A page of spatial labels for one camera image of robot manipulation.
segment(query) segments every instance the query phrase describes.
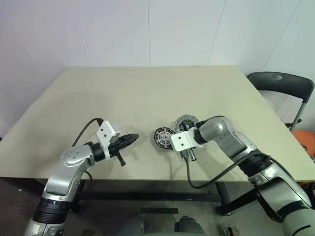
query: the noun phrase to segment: chair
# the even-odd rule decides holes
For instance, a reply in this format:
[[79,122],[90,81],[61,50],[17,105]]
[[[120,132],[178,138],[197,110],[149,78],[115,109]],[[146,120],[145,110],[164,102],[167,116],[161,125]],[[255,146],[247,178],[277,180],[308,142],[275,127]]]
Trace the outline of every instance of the chair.
[[281,92],[303,99],[301,107],[290,127],[290,131],[292,132],[312,94],[314,89],[313,81],[304,77],[280,72],[255,72],[247,77],[257,90]]

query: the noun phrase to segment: circular metal part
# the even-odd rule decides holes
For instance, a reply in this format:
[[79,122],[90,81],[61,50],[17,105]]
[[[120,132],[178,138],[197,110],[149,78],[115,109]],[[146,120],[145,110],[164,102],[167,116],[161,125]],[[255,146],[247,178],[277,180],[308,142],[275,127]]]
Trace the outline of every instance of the circular metal part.
[[189,130],[190,128],[196,126],[198,122],[199,120],[197,119],[197,117],[191,115],[183,115],[175,121],[174,130],[176,133],[185,131],[183,125],[186,127],[187,130]]
[[175,134],[173,130],[168,127],[158,128],[153,135],[155,144],[162,149],[172,149],[169,137]]

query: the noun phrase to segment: black cable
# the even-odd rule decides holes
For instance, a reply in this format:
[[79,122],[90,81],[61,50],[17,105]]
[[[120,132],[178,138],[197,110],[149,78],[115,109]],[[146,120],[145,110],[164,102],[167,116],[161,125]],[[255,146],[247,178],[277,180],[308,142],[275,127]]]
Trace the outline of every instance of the black cable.
[[272,157],[269,157],[270,158],[270,160],[272,160],[273,162],[275,162],[284,172],[286,172],[286,174],[288,175],[288,176],[290,176],[293,180],[294,180],[294,178],[293,178],[293,176],[289,173],[289,171],[287,171],[286,170],[286,168],[283,166],[283,165],[281,165],[278,161],[276,161],[274,158],[272,158]]
[[88,191],[91,189],[91,187],[92,187],[92,181],[93,181],[92,175],[91,175],[90,172],[88,172],[88,171],[84,171],[84,173],[86,173],[86,174],[90,177],[90,184],[89,184],[89,186],[88,186],[85,190],[78,191],[77,193],[86,193],[86,192],[88,192]]
[[243,161],[245,161],[246,159],[248,159],[249,157],[251,156],[255,156],[255,155],[260,155],[260,156],[265,156],[265,157],[268,157],[268,155],[264,154],[264,153],[259,153],[257,154],[257,152],[252,152],[252,153],[249,153],[248,155],[240,158],[237,162],[233,163],[232,165],[230,165],[228,168],[226,168],[224,171],[222,171],[220,174],[218,174],[216,177],[214,177],[212,180],[210,180],[209,182],[205,183],[205,184],[202,184],[202,185],[199,185],[199,186],[196,186],[196,185],[193,185],[193,183],[191,182],[191,179],[190,179],[190,172],[189,172],[189,163],[187,160],[186,161],[186,167],[187,167],[187,177],[188,177],[188,183],[189,185],[192,187],[192,188],[196,188],[196,189],[200,189],[200,188],[204,188],[204,187],[207,187],[208,185],[210,184],[213,184],[215,181],[217,181],[219,178],[221,178],[223,175],[225,175],[226,173],[228,173],[230,170],[232,170],[233,168],[235,168],[237,165],[239,165],[240,163],[242,163]]
[[98,125],[100,126],[103,123],[103,119],[102,118],[94,118],[92,120],[90,120],[85,126],[84,128],[81,130],[81,132],[79,133],[78,137],[75,139],[74,143],[72,144],[72,147],[74,147],[77,142],[79,141],[79,138],[82,136],[82,134],[84,133],[84,131],[89,127],[90,124],[93,123],[93,121],[97,120]]

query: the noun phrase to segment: orange object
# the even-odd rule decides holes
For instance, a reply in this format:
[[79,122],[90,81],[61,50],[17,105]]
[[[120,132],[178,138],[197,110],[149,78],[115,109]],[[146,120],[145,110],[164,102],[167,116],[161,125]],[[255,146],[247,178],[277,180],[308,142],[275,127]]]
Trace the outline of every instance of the orange object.
[[315,157],[315,133],[307,130],[294,130],[293,135],[308,155]]

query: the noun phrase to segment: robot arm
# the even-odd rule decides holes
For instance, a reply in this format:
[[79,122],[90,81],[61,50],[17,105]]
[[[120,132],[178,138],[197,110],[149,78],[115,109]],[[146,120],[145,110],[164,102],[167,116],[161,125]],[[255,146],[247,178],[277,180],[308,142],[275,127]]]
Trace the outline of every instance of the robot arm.
[[260,155],[257,147],[225,117],[213,117],[196,126],[170,137],[174,150],[201,148],[214,140],[233,162],[247,156],[238,166],[257,189],[257,199],[268,216],[283,222],[286,236],[314,235],[315,211],[309,197],[281,166]]
[[139,135],[129,134],[119,137],[108,121],[103,121],[97,132],[100,143],[89,142],[71,147],[60,157],[56,171],[49,177],[33,219],[29,221],[24,236],[60,236],[64,222],[77,194],[84,171],[95,162],[117,156],[125,165],[119,150],[133,143]]

